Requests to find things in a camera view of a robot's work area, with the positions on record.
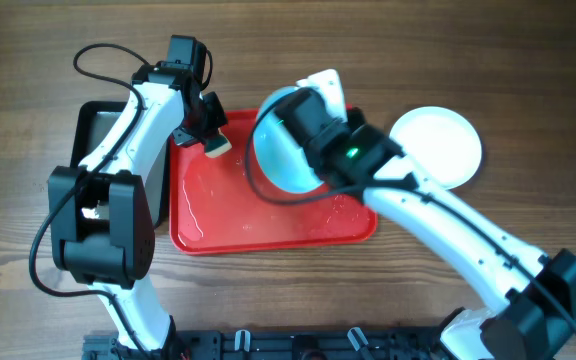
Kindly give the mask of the green and yellow sponge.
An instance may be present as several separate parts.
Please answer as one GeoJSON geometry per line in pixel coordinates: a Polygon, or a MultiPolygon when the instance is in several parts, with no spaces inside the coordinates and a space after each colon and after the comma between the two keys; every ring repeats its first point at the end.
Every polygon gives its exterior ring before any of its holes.
{"type": "Polygon", "coordinates": [[[227,153],[232,148],[230,141],[218,130],[211,135],[204,143],[204,153],[209,158],[217,158],[227,153]]]}

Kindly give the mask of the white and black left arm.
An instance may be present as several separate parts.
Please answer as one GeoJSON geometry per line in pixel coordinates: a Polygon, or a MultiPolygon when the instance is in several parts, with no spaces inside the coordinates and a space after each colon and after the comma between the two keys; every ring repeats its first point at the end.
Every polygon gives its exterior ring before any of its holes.
{"type": "Polygon", "coordinates": [[[55,266],[97,296],[118,329],[119,353],[172,358],[181,349],[172,317],[148,275],[155,233],[146,182],[170,137],[204,146],[211,156],[229,147],[218,97],[202,92],[210,81],[200,65],[143,65],[127,87],[129,99],[101,142],[76,166],[58,166],[49,178],[49,214],[55,266]]]}

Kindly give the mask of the white plate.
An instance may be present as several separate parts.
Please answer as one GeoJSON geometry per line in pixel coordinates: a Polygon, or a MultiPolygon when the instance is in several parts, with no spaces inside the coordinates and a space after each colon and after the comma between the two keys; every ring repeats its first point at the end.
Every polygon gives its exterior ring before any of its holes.
{"type": "Polygon", "coordinates": [[[469,182],[482,164],[478,132],[464,116],[448,108],[410,110],[394,123],[389,136],[446,189],[469,182]]]}

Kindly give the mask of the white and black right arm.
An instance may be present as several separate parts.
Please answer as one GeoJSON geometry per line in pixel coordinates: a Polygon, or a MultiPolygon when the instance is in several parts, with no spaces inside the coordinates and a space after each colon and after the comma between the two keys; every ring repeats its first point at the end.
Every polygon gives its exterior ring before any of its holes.
{"type": "Polygon", "coordinates": [[[358,109],[347,109],[333,69],[296,83],[277,108],[308,166],[417,237],[471,286],[484,306],[461,309],[435,351],[451,359],[552,359],[576,338],[576,255],[550,257],[443,189],[358,109]]]}

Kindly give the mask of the pale blue plate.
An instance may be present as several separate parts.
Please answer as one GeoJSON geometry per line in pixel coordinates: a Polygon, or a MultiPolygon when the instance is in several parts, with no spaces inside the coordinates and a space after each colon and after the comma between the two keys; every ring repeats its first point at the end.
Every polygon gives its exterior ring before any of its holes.
{"type": "Polygon", "coordinates": [[[280,88],[262,103],[253,132],[253,146],[261,171],[275,187],[286,193],[306,194],[321,187],[323,181],[308,165],[303,149],[283,121],[271,110],[277,100],[296,90],[296,86],[280,88]]]}

